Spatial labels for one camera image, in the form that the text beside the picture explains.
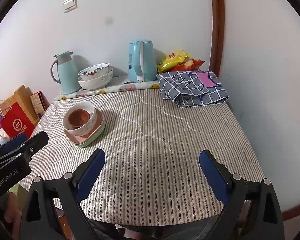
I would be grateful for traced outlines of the person's left hand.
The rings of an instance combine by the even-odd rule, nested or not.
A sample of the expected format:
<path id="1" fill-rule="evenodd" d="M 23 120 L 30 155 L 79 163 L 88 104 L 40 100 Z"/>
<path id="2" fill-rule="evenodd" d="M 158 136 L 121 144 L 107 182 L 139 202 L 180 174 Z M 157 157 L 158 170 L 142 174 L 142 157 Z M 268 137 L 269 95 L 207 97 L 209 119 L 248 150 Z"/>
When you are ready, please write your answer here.
<path id="1" fill-rule="evenodd" d="M 5 218 L 12 223 L 12 237 L 19 239 L 20 221 L 22 212 L 17 208 L 17 195 L 13 192 L 8 192 L 8 200 L 5 211 Z"/>

